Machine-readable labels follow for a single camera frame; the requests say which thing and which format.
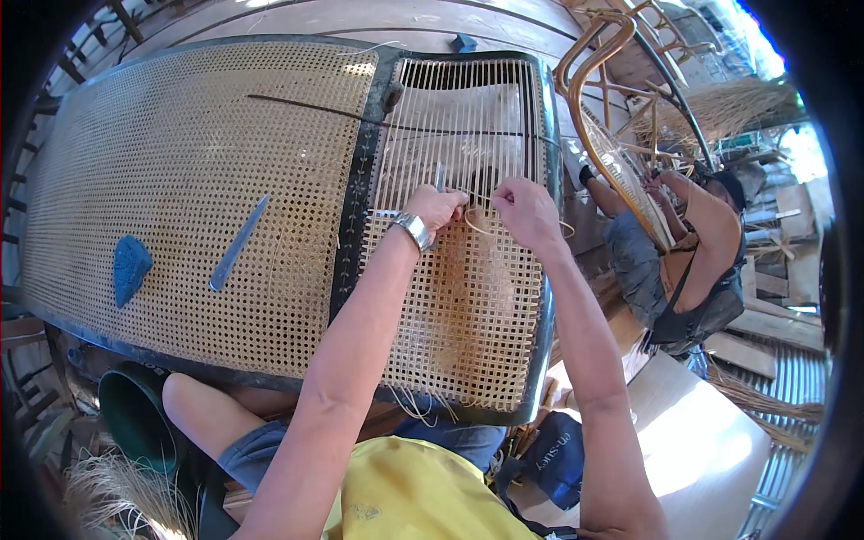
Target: person's left hand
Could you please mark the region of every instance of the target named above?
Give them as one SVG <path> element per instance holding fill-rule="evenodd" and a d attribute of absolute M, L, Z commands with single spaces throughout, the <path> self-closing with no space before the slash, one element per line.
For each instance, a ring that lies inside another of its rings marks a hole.
<path fill-rule="evenodd" d="M 663 185 L 663 173 L 657 175 L 657 178 L 651 178 L 651 170 L 648 168 L 642 173 L 642 187 L 648 191 L 648 187 L 660 187 Z"/>
<path fill-rule="evenodd" d="M 467 203 L 466 193 L 448 187 L 442 194 L 431 184 L 421 184 L 408 199 L 404 211 L 420 218 L 434 240 L 442 227 L 462 218 L 462 207 Z"/>
<path fill-rule="evenodd" d="M 654 201 L 657 202 L 657 204 L 659 204 L 660 206 L 662 206 L 663 204 L 666 204 L 666 203 L 671 204 L 671 201 L 669 200 L 669 194 L 667 194 L 667 193 L 666 193 L 666 190 L 663 189 L 662 187 L 660 187 L 660 186 L 646 185 L 646 186 L 645 186 L 645 191 L 646 191 L 646 192 L 651 196 L 651 198 L 654 199 Z"/>

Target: man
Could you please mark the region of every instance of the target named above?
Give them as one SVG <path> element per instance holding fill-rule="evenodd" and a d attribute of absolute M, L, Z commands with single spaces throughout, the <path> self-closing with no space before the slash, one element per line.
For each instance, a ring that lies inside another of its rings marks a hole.
<path fill-rule="evenodd" d="M 589 166 L 581 169 L 579 181 L 597 207 L 613 219 L 603 236 L 612 254 L 621 294 L 643 326 L 652 328 L 666 310 L 691 259 L 693 264 L 681 295 L 672 307 L 675 313 L 702 304 L 717 280 L 734 264 L 746 199 L 733 173 L 714 173 L 704 189 L 675 171 L 663 171 L 657 178 L 646 179 L 645 190 L 663 210 L 676 242 L 662 257 L 633 211 L 614 189 L 595 178 Z M 695 233 L 688 232 L 661 188 L 663 185 L 687 204 L 684 218 L 696 229 Z"/>
<path fill-rule="evenodd" d="M 501 428 L 438 418 L 355 445 L 396 334 L 411 275 L 427 245 L 459 219 L 464 193 L 420 186 L 403 210 L 431 237 L 393 226 L 309 361 L 285 428 L 175 373 L 162 400 L 171 420 L 255 493 L 237 538 L 536 538 L 484 485 Z M 492 201 L 533 251 L 556 298 L 564 364 L 582 417 L 585 538 L 666 538 L 630 418 L 618 347 L 576 268 L 545 188 L 505 180 Z"/>

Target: knife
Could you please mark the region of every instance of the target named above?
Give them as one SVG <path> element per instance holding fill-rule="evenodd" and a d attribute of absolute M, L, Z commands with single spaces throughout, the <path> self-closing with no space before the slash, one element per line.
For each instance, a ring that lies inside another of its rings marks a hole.
<path fill-rule="evenodd" d="M 246 245 L 246 240 L 252 235 L 255 225 L 261 219 L 261 214 L 264 213 L 264 207 L 267 206 L 268 200 L 270 200 L 270 194 L 265 194 L 255 206 L 255 210 L 252 210 L 252 214 L 250 214 L 243 226 L 240 227 L 240 232 L 231 241 L 231 245 L 228 246 L 225 255 L 219 261 L 219 264 L 216 265 L 213 275 L 210 276 L 210 289 L 218 291 L 225 287 L 225 283 L 228 281 L 228 274 L 231 273 L 231 268 L 233 268 L 234 263 L 240 257 L 240 252 Z"/>

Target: metal awl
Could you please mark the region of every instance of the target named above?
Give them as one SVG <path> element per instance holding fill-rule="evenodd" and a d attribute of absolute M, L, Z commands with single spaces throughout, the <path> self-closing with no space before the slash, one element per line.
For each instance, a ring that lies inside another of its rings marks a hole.
<path fill-rule="evenodd" d="M 444 163 L 438 162 L 435 164 L 435 189 L 438 193 L 446 193 L 447 189 L 444 188 Z M 429 247 L 430 251 L 434 251 L 438 248 L 438 237 L 435 237 L 435 240 L 432 241 L 432 245 Z"/>
<path fill-rule="evenodd" d="M 243 250 L 243 246 L 246 245 L 246 240 L 252 235 L 255 225 L 261 219 L 261 214 L 264 213 L 264 207 L 267 206 L 268 200 L 270 200 L 270 194 L 265 194 L 255 206 L 255 210 L 252 210 L 252 214 L 250 214 L 243 226 L 240 227 L 240 232 L 231 241 L 231 245 L 228 246 L 225 255 L 219 261 L 219 264 L 216 265 L 213 275 L 210 276 L 210 289 L 221 290 L 225 287 L 225 283 L 228 281 L 228 274 L 231 273 L 231 268 L 237 262 L 238 257 L 240 257 L 240 252 Z"/>

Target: blue sponge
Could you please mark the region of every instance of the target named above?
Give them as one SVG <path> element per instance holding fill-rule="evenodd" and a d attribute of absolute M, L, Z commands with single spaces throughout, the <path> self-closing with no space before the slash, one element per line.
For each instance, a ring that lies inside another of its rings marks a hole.
<path fill-rule="evenodd" d="M 450 47 L 457 53 L 473 53 L 477 48 L 477 42 L 467 34 L 456 34 L 456 39 L 450 43 Z"/>
<path fill-rule="evenodd" d="M 153 268 L 153 258 L 140 241 L 130 234 L 114 248 L 114 300 L 122 308 L 141 288 L 144 275 Z"/>

